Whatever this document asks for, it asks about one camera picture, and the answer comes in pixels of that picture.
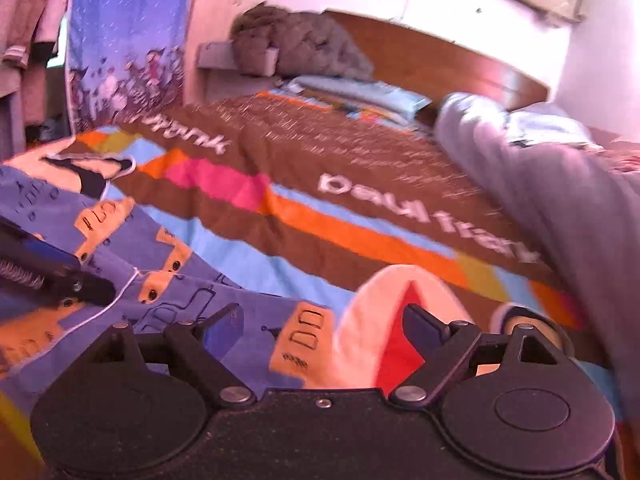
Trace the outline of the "grey lilac duvet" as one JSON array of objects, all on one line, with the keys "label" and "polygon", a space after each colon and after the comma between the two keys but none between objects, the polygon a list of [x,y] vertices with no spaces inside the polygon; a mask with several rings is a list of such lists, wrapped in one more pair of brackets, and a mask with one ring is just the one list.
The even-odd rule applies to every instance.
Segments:
[{"label": "grey lilac duvet", "polygon": [[628,408],[639,405],[639,175],[604,153],[559,143],[520,148],[490,99],[453,93],[435,138],[544,246],[584,306]]}]

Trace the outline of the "blue dotted wardrobe curtain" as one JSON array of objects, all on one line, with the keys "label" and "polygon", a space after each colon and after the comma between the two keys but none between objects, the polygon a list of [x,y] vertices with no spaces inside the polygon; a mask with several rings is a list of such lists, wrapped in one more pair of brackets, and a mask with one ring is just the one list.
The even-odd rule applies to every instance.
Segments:
[{"label": "blue dotted wardrobe curtain", "polygon": [[191,0],[70,0],[67,109],[74,133],[179,104]]}]

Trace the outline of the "dark quilted jacket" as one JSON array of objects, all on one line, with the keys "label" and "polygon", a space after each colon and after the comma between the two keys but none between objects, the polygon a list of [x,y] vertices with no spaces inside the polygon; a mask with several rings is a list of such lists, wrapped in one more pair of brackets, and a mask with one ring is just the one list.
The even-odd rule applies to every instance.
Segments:
[{"label": "dark quilted jacket", "polygon": [[373,77],[374,66],[352,35],[324,13],[259,3],[236,18],[230,38],[235,65],[244,75]]}]

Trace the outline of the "wooden headboard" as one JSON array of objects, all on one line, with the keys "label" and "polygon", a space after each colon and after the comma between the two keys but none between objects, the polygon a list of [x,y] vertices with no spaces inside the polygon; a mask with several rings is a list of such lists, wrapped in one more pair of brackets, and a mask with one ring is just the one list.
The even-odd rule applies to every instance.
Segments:
[{"label": "wooden headboard", "polygon": [[440,102],[451,92],[486,96],[508,110],[548,98],[549,88],[516,68],[453,42],[368,16],[324,12],[344,27],[378,80]]}]

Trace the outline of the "colourful striped monkey blanket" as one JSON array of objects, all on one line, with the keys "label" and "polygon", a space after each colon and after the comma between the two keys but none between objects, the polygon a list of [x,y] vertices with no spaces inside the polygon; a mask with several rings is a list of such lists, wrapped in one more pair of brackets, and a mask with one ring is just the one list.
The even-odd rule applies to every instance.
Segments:
[{"label": "colourful striped monkey blanket", "polygon": [[[129,197],[195,255],[251,292],[330,309],[314,386],[390,390],[419,365],[400,333],[414,300],[445,321],[498,330],[517,304],[616,402],[610,364],[541,244],[429,140],[326,104],[261,93],[168,108],[2,162],[94,200]],[[41,460],[1,391],[1,474]]]}]

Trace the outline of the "blue car print pants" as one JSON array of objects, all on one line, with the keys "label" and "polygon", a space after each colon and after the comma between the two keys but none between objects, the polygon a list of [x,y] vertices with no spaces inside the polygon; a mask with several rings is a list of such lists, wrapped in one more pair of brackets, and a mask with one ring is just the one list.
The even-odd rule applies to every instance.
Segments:
[{"label": "blue car print pants", "polygon": [[101,307],[58,304],[1,284],[1,391],[22,410],[117,323],[155,334],[236,302],[240,312],[212,334],[209,350],[256,392],[313,386],[311,352],[331,352],[330,309],[234,284],[129,197],[94,200],[6,166],[2,217],[116,287],[116,298]]}]

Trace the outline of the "white bedside table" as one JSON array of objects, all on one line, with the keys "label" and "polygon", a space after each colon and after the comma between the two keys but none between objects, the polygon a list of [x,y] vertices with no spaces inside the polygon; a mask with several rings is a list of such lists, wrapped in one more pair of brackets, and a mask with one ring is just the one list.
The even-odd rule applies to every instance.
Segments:
[{"label": "white bedside table", "polygon": [[276,76],[278,54],[278,49],[265,50],[258,55],[258,74],[247,75],[235,65],[231,41],[200,44],[196,67],[204,72],[203,100],[215,102],[236,96],[252,96],[277,87],[280,81]]}]

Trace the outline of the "light blue pillow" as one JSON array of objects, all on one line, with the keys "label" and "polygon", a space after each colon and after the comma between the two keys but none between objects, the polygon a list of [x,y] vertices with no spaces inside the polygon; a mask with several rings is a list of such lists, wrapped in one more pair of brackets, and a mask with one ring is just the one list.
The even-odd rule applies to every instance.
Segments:
[{"label": "light blue pillow", "polygon": [[303,75],[288,83],[292,91],[319,91],[352,101],[375,105],[413,120],[416,113],[429,106],[432,99],[423,94],[393,86],[384,81]]}]

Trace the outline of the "hanging pink coats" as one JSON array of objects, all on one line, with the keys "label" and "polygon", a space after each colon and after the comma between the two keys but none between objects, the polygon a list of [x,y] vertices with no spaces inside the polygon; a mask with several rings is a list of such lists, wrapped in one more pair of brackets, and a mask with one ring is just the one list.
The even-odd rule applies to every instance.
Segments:
[{"label": "hanging pink coats", "polygon": [[26,126],[46,120],[46,66],[67,0],[1,0],[1,95],[20,98]]}]

